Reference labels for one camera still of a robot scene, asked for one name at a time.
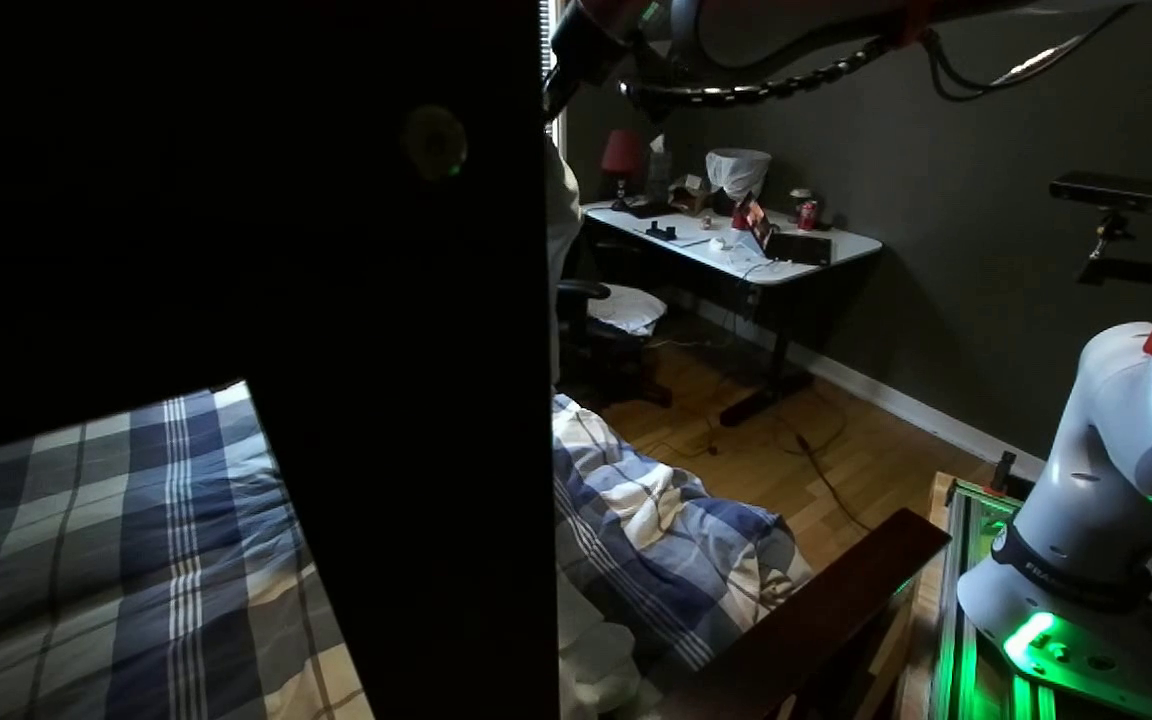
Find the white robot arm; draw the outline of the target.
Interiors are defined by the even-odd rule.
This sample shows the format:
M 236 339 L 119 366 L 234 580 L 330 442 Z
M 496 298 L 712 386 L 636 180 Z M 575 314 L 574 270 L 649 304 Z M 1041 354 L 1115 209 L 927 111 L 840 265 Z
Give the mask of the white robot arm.
M 791 39 L 759 63 L 715 63 L 702 50 L 702 0 L 673 10 L 666 83 L 680 104 L 763 99 L 771 73 L 816 50 L 861 39 L 865 58 L 927 39 L 937 23 L 1022 12 L 1041 0 L 786 0 Z M 1012 664 L 1084 657 L 1139 661 L 1152 648 L 1152 323 L 1095 333 L 1078 366 L 1050 466 L 991 557 L 958 580 L 958 604 Z

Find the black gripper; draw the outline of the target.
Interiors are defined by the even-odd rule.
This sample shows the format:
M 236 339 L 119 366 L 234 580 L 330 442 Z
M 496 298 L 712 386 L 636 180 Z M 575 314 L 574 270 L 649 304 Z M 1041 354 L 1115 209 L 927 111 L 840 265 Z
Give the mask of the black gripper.
M 544 111 L 559 115 L 586 83 L 602 83 L 621 63 L 631 27 L 631 4 L 567 4 L 549 39 Z

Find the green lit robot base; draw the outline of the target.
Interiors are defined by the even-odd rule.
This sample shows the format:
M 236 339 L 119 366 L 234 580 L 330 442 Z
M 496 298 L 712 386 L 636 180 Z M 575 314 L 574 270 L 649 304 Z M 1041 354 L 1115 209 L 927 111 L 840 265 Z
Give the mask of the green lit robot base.
M 934 619 L 927 720 L 1152 720 L 1152 565 L 1078 609 L 991 565 L 1016 500 L 953 480 Z

